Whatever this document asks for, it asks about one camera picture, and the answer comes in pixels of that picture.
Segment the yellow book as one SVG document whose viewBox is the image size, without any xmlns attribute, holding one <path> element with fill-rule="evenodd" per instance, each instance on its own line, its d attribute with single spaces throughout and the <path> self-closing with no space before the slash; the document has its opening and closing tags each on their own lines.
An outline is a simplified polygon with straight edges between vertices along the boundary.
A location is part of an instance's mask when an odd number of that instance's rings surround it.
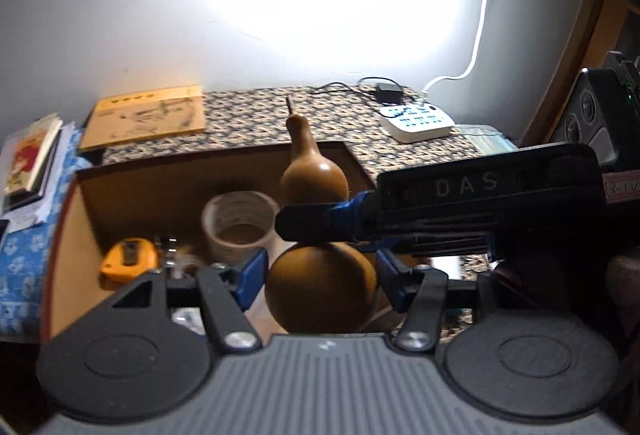
<svg viewBox="0 0 640 435">
<path fill-rule="evenodd" d="M 139 91 L 99 100 L 78 149 L 92 151 L 204 129 L 201 85 Z"/>
</svg>

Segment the stack of books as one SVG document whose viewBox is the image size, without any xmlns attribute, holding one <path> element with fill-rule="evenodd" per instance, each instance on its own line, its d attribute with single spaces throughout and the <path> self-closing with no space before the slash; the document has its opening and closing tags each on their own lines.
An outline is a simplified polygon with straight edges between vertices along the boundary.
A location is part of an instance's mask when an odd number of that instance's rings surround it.
<svg viewBox="0 0 640 435">
<path fill-rule="evenodd" d="M 73 122 L 53 113 L 9 135 L 1 148 L 1 219 L 9 233 L 44 223 L 51 213 L 65 162 L 73 160 Z"/>
</svg>

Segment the yellow tape measure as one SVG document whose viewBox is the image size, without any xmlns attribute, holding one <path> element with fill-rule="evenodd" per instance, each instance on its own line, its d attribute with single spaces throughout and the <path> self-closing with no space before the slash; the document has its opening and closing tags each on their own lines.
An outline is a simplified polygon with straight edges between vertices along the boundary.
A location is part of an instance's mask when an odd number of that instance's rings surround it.
<svg viewBox="0 0 640 435">
<path fill-rule="evenodd" d="M 99 284 L 103 290 L 114 290 L 158 267 L 158 252 L 152 241 L 143 238 L 123 239 L 103 257 Z"/>
</svg>

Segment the light green mat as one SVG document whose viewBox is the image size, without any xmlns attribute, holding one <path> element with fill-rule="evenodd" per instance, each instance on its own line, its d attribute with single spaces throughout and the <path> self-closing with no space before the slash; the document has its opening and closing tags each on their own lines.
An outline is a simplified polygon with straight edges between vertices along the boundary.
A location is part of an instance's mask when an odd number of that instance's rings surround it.
<svg viewBox="0 0 640 435">
<path fill-rule="evenodd" d="M 482 155 L 493 155 L 518 150 L 506 135 L 490 125 L 457 124 L 459 135 L 469 140 Z"/>
</svg>

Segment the small silver tape roll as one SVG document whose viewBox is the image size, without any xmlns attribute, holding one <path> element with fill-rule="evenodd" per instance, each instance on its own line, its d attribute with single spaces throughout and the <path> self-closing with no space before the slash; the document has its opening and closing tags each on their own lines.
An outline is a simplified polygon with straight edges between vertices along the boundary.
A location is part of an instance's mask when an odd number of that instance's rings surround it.
<svg viewBox="0 0 640 435">
<path fill-rule="evenodd" d="M 171 320 L 176 325 L 204 337 L 206 334 L 201 311 L 196 307 L 177 308 L 171 313 Z"/>
</svg>

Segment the wooden glass cabinet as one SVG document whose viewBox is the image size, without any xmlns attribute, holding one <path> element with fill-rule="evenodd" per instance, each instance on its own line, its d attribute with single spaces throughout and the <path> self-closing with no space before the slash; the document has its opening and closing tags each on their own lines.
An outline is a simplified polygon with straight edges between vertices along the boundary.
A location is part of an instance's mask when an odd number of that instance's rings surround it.
<svg viewBox="0 0 640 435">
<path fill-rule="evenodd" d="M 561 60 L 532 121 L 520 139 L 522 146 L 533 146 L 549 139 L 583 68 L 603 63 L 614 49 L 628 13 L 638 12 L 632 0 L 582 0 Z"/>
</svg>

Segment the floral patterned tablecloth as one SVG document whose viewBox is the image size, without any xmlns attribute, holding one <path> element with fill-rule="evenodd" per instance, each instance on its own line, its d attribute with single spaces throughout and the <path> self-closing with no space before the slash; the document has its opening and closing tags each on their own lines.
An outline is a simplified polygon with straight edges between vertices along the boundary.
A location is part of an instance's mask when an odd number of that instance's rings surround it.
<svg viewBox="0 0 640 435">
<path fill-rule="evenodd" d="M 266 304 L 290 334 L 356 333 L 378 311 L 372 259 L 344 242 L 298 239 L 281 249 L 274 221 L 293 204 L 330 203 L 355 194 L 345 169 L 324 155 L 306 113 L 288 104 L 291 144 L 209 151 L 195 158 L 157 156 L 112 165 L 101 192 L 112 240 L 175 233 L 214 262 L 233 265 L 245 253 L 270 253 Z"/>
</svg>

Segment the black power adapter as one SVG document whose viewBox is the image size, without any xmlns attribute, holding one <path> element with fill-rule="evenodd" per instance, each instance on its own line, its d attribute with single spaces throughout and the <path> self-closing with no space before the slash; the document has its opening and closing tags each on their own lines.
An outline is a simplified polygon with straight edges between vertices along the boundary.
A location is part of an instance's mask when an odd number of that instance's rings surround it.
<svg viewBox="0 0 640 435">
<path fill-rule="evenodd" d="M 377 83 L 374 97 L 379 104 L 399 106 L 404 101 L 404 88 L 392 83 Z"/>
</svg>

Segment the patterned tape roll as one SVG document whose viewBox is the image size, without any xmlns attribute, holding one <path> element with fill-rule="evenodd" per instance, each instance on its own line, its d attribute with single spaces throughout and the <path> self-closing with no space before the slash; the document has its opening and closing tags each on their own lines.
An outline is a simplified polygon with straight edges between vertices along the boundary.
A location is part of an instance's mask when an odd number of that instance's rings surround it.
<svg viewBox="0 0 640 435">
<path fill-rule="evenodd" d="M 270 251 L 277 243 L 276 201 L 258 191 L 232 191 L 210 199 L 201 225 L 213 261 L 235 265 L 257 249 Z"/>
</svg>

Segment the white power strip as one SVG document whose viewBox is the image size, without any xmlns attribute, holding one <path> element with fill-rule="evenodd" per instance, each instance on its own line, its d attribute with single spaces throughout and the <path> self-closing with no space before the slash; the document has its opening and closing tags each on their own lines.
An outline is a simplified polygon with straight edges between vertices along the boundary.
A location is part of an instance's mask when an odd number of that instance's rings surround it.
<svg viewBox="0 0 640 435">
<path fill-rule="evenodd" d="M 384 106 L 378 112 L 378 121 L 400 143 L 448 137 L 456 127 L 446 112 L 428 103 Z"/>
</svg>

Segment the brown cardboard box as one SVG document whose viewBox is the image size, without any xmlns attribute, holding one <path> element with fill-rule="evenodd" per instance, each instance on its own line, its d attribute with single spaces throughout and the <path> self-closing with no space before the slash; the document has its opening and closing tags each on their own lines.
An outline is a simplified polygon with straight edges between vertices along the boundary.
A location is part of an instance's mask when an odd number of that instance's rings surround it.
<svg viewBox="0 0 640 435">
<path fill-rule="evenodd" d="M 110 297 L 106 252 L 126 238 L 171 237 L 209 262 L 201 216 L 218 194 L 255 190 L 280 198 L 291 161 L 287 143 L 181 153 L 83 169 L 72 177 L 56 226 L 43 287 L 41 340 Z"/>
</svg>

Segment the blue floral cloth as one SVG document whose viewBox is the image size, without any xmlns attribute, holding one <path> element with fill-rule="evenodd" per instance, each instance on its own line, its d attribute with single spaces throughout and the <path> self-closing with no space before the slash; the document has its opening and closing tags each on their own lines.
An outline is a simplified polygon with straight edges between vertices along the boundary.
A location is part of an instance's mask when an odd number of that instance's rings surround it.
<svg viewBox="0 0 640 435">
<path fill-rule="evenodd" d="M 43 223 L 10 233 L 1 249 L 1 340 L 36 343 L 41 299 L 49 252 L 70 181 L 76 170 L 91 163 L 76 154 L 81 131 L 70 130 L 62 173 L 55 187 L 48 218 Z"/>
</svg>

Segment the brown calabash gourd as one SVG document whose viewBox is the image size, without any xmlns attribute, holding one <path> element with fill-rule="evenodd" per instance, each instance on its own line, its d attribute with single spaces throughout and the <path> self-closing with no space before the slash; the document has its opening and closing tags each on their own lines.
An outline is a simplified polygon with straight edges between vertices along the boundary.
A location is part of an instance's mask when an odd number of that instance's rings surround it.
<svg viewBox="0 0 640 435">
<path fill-rule="evenodd" d="M 332 242 L 329 227 L 316 218 L 288 213 L 295 204 L 334 204 L 349 197 L 341 168 L 321 152 L 310 125 L 286 99 L 291 163 L 281 180 L 284 209 L 274 225 L 291 241 L 271 265 L 265 285 L 269 311 L 290 334 L 355 333 L 378 306 L 378 279 L 366 256 L 346 243 Z"/>
</svg>

